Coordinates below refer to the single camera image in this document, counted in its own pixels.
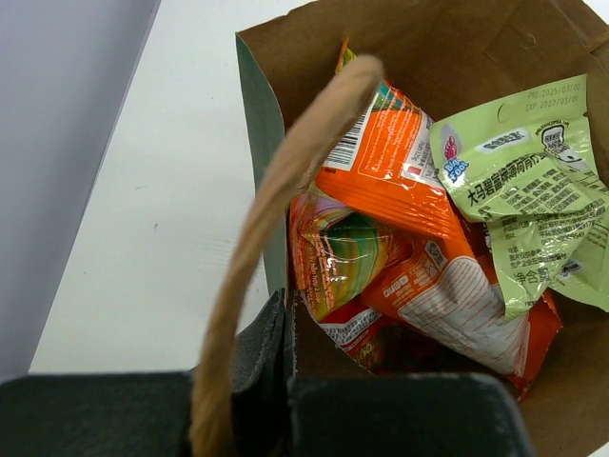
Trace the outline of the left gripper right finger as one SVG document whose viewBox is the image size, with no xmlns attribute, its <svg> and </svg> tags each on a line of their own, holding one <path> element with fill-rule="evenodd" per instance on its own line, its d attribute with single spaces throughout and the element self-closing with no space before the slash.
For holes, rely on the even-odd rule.
<svg viewBox="0 0 609 457">
<path fill-rule="evenodd" d="M 481 373 L 374 376 L 285 299 L 291 456 L 533 456 L 521 413 Z"/>
</svg>

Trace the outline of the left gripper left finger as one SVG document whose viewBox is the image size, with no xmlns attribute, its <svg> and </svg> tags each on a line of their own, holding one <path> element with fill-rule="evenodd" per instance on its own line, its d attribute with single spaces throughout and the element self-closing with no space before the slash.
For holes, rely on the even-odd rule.
<svg viewBox="0 0 609 457">
<path fill-rule="evenodd" d="M 236 340 L 233 430 L 242 456 L 271 456 L 285 433 L 285 293 Z M 1 386 L 4 456 L 188 456 L 192 371 L 28 375 Z"/>
</svg>

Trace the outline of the red fruit gummy bag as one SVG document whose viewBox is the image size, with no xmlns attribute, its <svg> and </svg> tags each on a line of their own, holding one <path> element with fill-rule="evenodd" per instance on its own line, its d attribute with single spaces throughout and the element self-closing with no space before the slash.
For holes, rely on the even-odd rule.
<svg viewBox="0 0 609 457">
<path fill-rule="evenodd" d="M 355 298 L 318 322 L 358 365 L 376 374 L 414 371 L 437 345 Z"/>
</svg>

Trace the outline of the orange snack packet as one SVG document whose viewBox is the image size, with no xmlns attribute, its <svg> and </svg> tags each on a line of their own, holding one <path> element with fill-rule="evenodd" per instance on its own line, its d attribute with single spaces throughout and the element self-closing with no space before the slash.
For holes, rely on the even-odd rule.
<svg viewBox="0 0 609 457">
<path fill-rule="evenodd" d="M 431 118 L 382 82 L 289 210 L 296 289 L 318 324 L 351 300 L 437 348 L 414 371 L 487 368 L 523 398 L 561 327 L 544 293 L 512 321 L 481 232 L 436 176 Z"/>
</svg>

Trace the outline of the green paper bag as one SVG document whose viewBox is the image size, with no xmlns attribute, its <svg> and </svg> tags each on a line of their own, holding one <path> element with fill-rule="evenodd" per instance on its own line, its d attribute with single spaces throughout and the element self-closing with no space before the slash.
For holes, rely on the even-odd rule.
<svg viewBox="0 0 609 457">
<path fill-rule="evenodd" d="M 233 430 L 237 336 L 275 291 L 304 299 L 290 257 L 291 202 L 309 189 L 382 82 L 433 126 L 584 75 L 595 163 L 608 189 L 608 27 L 581 1 L 315 1 L 239 32 L 236 44 L 257 194 L 195 370 L 188 431 L 195 456 L 242 456 Z M 544 293 L 552 295 L 561 327 L 523 398 L 487 368 L 375 374 L 344 353 L 374 376 L 492 376 L 515 400 L 533 456 L 587 456 L 608 442 L 608 306 Z M 281 452 L 271 456 L 289 455 L 285 325 L 283 375 L 285 433 Z"/>
</svg>

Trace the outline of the green candy packet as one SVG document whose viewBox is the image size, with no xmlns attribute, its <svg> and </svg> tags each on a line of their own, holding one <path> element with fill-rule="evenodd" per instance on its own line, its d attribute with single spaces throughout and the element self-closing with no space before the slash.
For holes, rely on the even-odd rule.
<svg viewBox="0 0 609 457">
<path fill-rule="evenodd" d="M 514 319 L 548 289 L 608 306 L 608 189 L 597 171 L 578 75 L 467 109 L 432 126 L 439 178 L 482 223 Z"/>
</svg>

